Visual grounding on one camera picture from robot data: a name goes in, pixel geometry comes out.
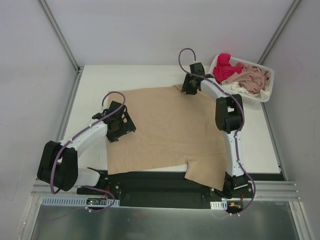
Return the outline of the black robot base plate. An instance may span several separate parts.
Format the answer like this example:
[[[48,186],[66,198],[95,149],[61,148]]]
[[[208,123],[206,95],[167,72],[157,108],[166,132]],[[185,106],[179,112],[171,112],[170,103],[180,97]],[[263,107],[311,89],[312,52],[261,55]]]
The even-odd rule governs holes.
[[[249,200],[253,197],[251,184],[227,194],[185,178],[183,172],[136,171],[109,174],[99,171],[100,179],[94,189],[80,187],[78,195],[101,197],[100,190],[110,192],[122,207],[209,209],[211,202],[228,199]]]

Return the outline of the beige t shirt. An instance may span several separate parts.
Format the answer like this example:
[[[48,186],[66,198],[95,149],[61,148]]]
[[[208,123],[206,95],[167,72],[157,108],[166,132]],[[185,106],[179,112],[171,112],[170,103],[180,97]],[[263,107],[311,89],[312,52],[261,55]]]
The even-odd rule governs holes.
[[[126,90],[109,101],[125,103],[136,130],[108,143],[107,170],[119,174],[187,165],[185,178],[222,190],[225,141],[215,123],[215,101],[178,85]]]

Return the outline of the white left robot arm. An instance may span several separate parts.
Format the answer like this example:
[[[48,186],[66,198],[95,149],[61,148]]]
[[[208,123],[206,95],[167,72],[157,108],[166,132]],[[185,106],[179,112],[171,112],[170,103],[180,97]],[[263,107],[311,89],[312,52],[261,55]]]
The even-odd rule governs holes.
[[[126,105],[112,101],[106,109],[92,116],[88,125],[73,137],[45,144],[37,178],[48,183],[53,194],[82,186],[88,186],[96,195],[102,194],[106,183],[100,179],[101,174],[88,167],[80,168],[78,158],[101,138],[106,137],[109,143],[114,143],[135,131]]]

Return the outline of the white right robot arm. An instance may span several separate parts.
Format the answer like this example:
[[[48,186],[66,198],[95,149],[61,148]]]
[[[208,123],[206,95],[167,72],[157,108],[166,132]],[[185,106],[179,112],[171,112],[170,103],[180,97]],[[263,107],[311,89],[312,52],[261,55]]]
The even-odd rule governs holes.
[[[231,199],[248,186],[249,178],[243,164],[241,130],[244,126],[244,108],[239,94],[226,92],[211,74],[205,74],[202,63],[189,66],[182,85],[182,92],[196,95],[199,91],[215,101],[215,124],[223,134],[227,153],[227,169],[222,190],[215,190],[222,198]]]

